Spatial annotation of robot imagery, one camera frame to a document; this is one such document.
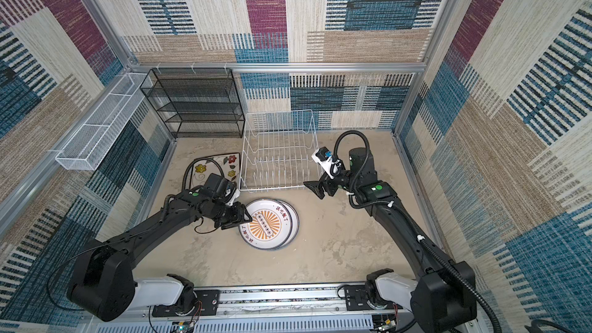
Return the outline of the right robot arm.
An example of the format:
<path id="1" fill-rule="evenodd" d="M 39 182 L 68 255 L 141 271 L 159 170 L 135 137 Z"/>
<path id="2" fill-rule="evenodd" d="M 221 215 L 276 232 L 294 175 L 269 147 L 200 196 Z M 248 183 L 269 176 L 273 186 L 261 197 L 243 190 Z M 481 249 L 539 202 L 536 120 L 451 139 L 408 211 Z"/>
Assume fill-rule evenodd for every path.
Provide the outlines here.
<path id="1" fill-rule="evenodd" d="M 317 149 L 311 158 L 322 167 L 323 174 L 304 185 L 320 199 L 334 196 L 340 189 L 347 191 L 387 231 L 413 270 L 412 279 L 391 269 L 368 274 L 365 297 L 369 307 L 399 305 L 413 313 L 424 332 L 448 331 L 476 318 L 476 297 L 442 264 L 447 262 L 470 285 L 475 284 L 473 269 L 466 262 L 456 263 L 432 242 L 394 189 L 379 180 L 373 157 L 365 148 L 350 150 L 349 169 L 326 147 Z"/>

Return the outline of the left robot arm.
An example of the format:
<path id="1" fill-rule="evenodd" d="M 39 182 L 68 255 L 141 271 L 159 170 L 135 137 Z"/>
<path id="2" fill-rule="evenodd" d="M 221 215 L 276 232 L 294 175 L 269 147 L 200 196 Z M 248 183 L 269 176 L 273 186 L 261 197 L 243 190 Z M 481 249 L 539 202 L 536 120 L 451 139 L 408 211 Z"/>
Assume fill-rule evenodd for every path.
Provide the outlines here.
<path id="1" fill-rule="evenodd" d="M 76 257 L 66 297 L 103 322 L 141 306 L 163 306 L 180 316 L 197 304 L 194 283 L 177 274 L 135 281 L 134 268 L 157 246 L 192 223 L 210 219 L 216 229 L 252 222 L 234 183 L 211 174 L 205 184 L 169 195 L 163 207 L 129 231 L 90 240 Z"/>

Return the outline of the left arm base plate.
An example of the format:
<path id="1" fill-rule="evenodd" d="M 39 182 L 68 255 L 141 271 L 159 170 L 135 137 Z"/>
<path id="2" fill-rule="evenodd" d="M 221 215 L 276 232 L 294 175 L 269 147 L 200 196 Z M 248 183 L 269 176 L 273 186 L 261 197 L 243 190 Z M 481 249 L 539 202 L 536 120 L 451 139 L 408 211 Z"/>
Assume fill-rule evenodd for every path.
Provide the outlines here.
<path id="1" fill-rule="evenodd" d="M 214 316 L 219 297 L 220 290 L 193 290 L 173 305 L 154 306 L 150 314 L 152 318 Z"/>

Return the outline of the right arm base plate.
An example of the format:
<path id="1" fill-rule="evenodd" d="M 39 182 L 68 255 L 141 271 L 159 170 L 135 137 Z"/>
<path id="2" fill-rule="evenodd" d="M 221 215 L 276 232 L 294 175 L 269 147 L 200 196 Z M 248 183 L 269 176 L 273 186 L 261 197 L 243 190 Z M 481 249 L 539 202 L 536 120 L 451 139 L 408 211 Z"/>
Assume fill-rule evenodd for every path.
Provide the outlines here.
<path id="1" fill-rule="evenodd" d="M 342 285 L 338 293 L 338 296 L 345 301 L 348 311 L 382 310 L 385 308 L 385 302 L 379 298 L 372 283 Z"/>

